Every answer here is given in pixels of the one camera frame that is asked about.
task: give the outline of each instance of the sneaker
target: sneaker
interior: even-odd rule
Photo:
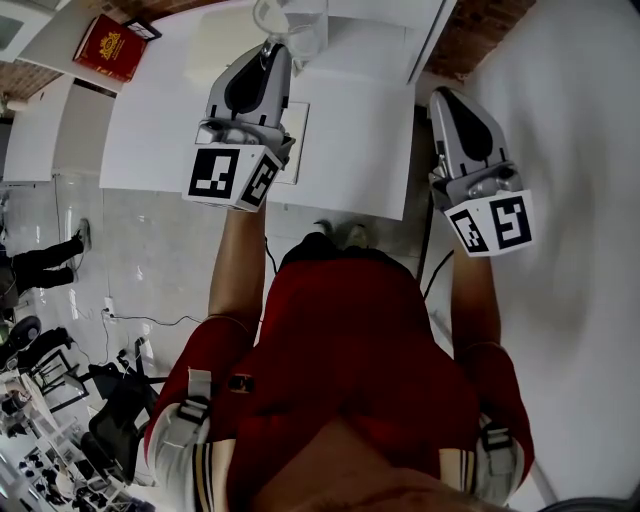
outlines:
[[[78,225],[78,230],[76,231],[75,236],[77,236],[82,242],[84,252],[91,250],[91,226],[87,219],[80,219],[80,224]]]
[[[356,224],[353,226],[347,236],[345,247],[360,247],[361,249],[367,249],[369,247],[369,233],[367,232],[367,228],[362,224]]]
[[[331,238],[333,236],[333,227],[328,220],[319,220],[313,223],[313,229],[309,233],[322,233],[324,236]]]

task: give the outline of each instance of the black chair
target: black chair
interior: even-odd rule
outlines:
[[[73,368],[71,372],[65,373],[62,378],[67,386],[76,388],[82,392],[85,390],[84,383],[88,380],[93,380],[100,397],[109,399],[111,393],[118,385],[118,382],[122,380],[123,374],[118,370],[115,363],[108,363],[104,366],[98,366],[90,364],[87,373],[84,375],[76,375],[77,367]]]
[[[140,358],[142,343],[143,338],[135,343],[136,370],[127,366],[106,405],[89,421],[89,432],[82,438],[89,453],[81,443],[82,451],[96,469],[99,464],[102,471],[125,484],[133,482],[138,445],[147,427],[147,423],[136,427],[136,419],[143,410],[151,416],[159,396],[151,386],[167,380],[166,377],[149,378],[144,374]]]
[[[9,332],[1,348],[0,365],[5,370],[13,370],[18,362],[17,354],[31,345],[40,336],[42,323],[37,316],[27,316],[20,320]]]

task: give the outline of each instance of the book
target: book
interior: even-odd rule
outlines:
[[[121,82],[130,82],[146,46],[140,36],[101,14],[89,25],[73,60]]]

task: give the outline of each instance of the white wall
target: white wall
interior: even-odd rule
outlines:
[[[5,181],[49,181],[60,121],[73,77],[63,75],[29,98],[26,110],[16,112],[7,158]]]
[[[53,157],[55,171],[98,176],[114,99],[73,85],[62,114]]]
[[[538,461],[562,498],[640,478],[640,14],[538,0],[466,84],[533,189],[540,241],[496,260]]]

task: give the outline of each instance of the human arm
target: human arm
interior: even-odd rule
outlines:
[[[500,344],[498,301],[489,258],[470,258],[459,242],[453,256],[451,331],[456,354],[478,343]]]
[[[517,487],[533,462],[533,440],[515,368],[500,345],[500,312],[491,260],[470,258],[458,243],[453,264],[451,330],[455,360],[473,387],[485,420],[493,422],[492,427],[508,428],[516,441],[515,453],[521,461],[520,479],[514,482]]]
[[[255,335],[264,288],[265,207],[229,211],[211,280],[209,315],[228,316]]]
[[[220,389],[252,348],[262,312],[265,209],[227,212],[211,280],[208,315],[191,335],[165,382],[145,432],[145,454],[162,412],[187,398],[189,370],[210,372]]]

